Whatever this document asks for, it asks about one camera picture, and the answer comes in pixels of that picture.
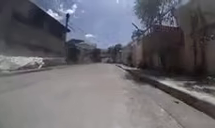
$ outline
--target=sky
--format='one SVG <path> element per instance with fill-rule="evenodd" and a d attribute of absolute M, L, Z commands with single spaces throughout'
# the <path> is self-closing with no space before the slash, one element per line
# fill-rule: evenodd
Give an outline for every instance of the sky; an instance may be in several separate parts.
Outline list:
<path fill-rule="evenodd" d="M 71 14 L 68 39 L 83 39 L 100 48 L 131 41 L 135 28 L 141 26 L 134 14 L 135 0 L 33 0 L 48 14 L 64 24 Z"/>

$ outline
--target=street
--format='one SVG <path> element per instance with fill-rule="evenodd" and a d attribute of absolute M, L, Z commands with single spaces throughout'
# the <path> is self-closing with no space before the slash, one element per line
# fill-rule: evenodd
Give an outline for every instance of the street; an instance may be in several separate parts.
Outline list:
<path fill-rule="evenodd" d="M 0 78 L 0 128 L 215 128 L 215 120 L 111 64 Z"/>

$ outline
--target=cloud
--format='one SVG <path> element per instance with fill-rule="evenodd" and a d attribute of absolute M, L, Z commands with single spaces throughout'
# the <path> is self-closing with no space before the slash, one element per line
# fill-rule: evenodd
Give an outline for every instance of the cloud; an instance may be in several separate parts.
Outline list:
<path fill-rule="evenodd" d="M 92 34 L 86 34 L 85 37 L 86 37 L 86 38 L 95 38 L 95 36 L 92 35 Z"/>
<path fill-rule="evenodd" d="M 73 4 L 73 5 L 71 6 L 71 8 L 70 8 L 70 9 L 67 9 L 67 10 L 63 9 L 63 5 L 61 4 L 61 5 L 60 5 L 60 9 L 59 9 L 59 11 L 60 11 L 61 13 L 63 13 L 63 14 L 67 14 L 67 13 L 69 13 L 69 14 L 74 14 L 74 13 L 76 12 L 76 10 L 77 10 L 77 4 Z"/>
<path fill-rule="evenodd" d="M 54 12 L 52 9 L 48 9 L 47 13 L 58 21 L 63 20 L 63 17 Z"/>

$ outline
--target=curb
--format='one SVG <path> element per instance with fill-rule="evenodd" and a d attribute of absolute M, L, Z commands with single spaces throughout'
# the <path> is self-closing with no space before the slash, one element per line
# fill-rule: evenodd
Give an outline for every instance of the curb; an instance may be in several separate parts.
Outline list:
<path fill-rule="evenodd" d="M 27 74 L 27 73 L 34 73 L 34 72 L 43 72 L 43 71 L 49 71 L 53 69 L 62 69 L 68 66 L 52 66 L 52 67 L 45 67 L 41 69 L 29 69 L 29 70 L 22 70 L 22 71 L 15 71 L 15 72 L 10 72 L 10 73 L 1 73 L 0 77 L 8 77 L 8 76 L 14 76 L 14 75 L 22 75 L 22 74 Z"/>
<path fill-rule="evenodd" d="M 131 75 L 138 78 L 139 80 L 150 83 L 152 86 L 159 88 L 160 90 L 168 93 L 169 95 L 183 101 L 184 103 L 196 108 L 197 110 L 199 110 L 201 112 L 204 112 L 205 114 L 207 114 L 210 117 L 215 119 L 215 104 L 214 103 L 206 101 L 206 100 L 202 100 L 202 99 L 192 96 L 186 92 L 172 88 L 166 84 L 163 84 L 152 78 L 149 78 L 148 76 L 140 76 L 131 70 L 125 69 L 119 65 L 117 65 L 117 66 L 119 68 L 129 72 Z"/>

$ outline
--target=house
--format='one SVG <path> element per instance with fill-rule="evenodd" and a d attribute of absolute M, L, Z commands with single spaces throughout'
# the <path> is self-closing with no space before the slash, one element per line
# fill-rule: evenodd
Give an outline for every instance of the house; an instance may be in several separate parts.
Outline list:
<path fill-rule="evenodd" d="M 63 57 L 69 31 L 29 0 L 0 1 L 0 54 Z"/>
<path fill-rule="evenodd" d="M 91 63 L 92 52 L 96 45 L 80 39 L 71 39 L 67 42 L 69 62 Z"/>

